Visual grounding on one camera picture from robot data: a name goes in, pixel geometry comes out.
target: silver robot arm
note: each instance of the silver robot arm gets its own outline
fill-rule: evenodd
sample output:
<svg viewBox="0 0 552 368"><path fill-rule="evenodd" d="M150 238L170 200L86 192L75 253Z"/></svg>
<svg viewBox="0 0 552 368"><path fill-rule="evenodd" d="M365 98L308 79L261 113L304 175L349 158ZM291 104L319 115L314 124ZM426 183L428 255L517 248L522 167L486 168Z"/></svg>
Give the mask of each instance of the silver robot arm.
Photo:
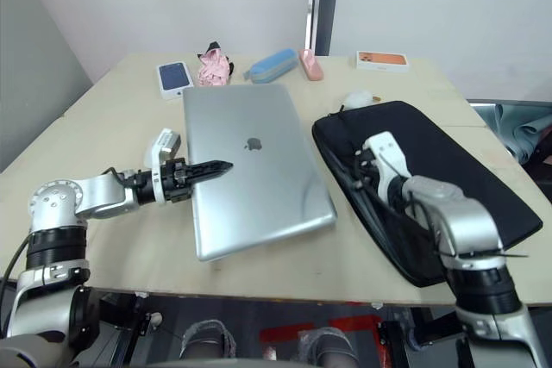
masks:
<svg viewBox="0 0 552 368"><path fill-rule="evenodd" d="M474 346L497 363L509 354L505 349L522 344L535 367L548 367L529 311L519 301L506 267L499 231L486 208L465 197L454 184L412 177L405 155L389 132L368 138L356 155L360 164L377 168L379 197L432 233L445 278L456 296L456 314ZM508 341L509 346L493 348ZM511 354L517 358L519 352Z"/></svg>
<svg viewBox="0 0 552 368"><path fill-rule="evenodd" d="M179 145L179 134L164 129L152 145L152 171L110 168L94 178L46 183L32 195L27 264L17 279L9 325L0 336L5 336L0 361L66 366L94 342L99 305L94 289L84 286L90 276L87 221L125 214L145 203L189 198L195 183L232 167L224 161L187 165L173 158Z"/></svg>

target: table surface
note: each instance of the table surface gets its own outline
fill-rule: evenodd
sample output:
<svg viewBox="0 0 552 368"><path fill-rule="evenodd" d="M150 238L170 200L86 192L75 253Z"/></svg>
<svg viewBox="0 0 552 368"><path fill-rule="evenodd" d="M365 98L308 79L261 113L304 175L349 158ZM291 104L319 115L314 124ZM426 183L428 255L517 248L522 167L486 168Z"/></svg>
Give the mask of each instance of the table surface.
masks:
<svg viewBox="0 0 552 368"><path fill-rule="evenodd" d="M242 84L242 73L259 57L231 58L235 62L231 83ZM93 177L111 165L117 170L143 168L147 146L163 128L182 134L180 153L185 155L182 102L161 99L154 69L175 60L187 63L196 82L199 62L194 54L129 55L0 175L2 271L28 231L28 199L41 184L56 178ZM413 59L409 72L387 73L356 70L353 60L347 58L319 60L324 81L308 81L300 67L278 80L290 91L310 142L312 123L337 111L353 90L370 90L383 102L402 100L414 105L543 219L541 231L511 249L530 256L510 259L509 267L522 300L552 302L550 203L436 67L428 60ZM89 221L88 284L107 290L176 295L453 303L446 284L419 289L395 271L312 145L339 215L334 227L202 263L195 254L191 201L149 204L128 215ZM20 259L13 278L23 264Z"/></svg>

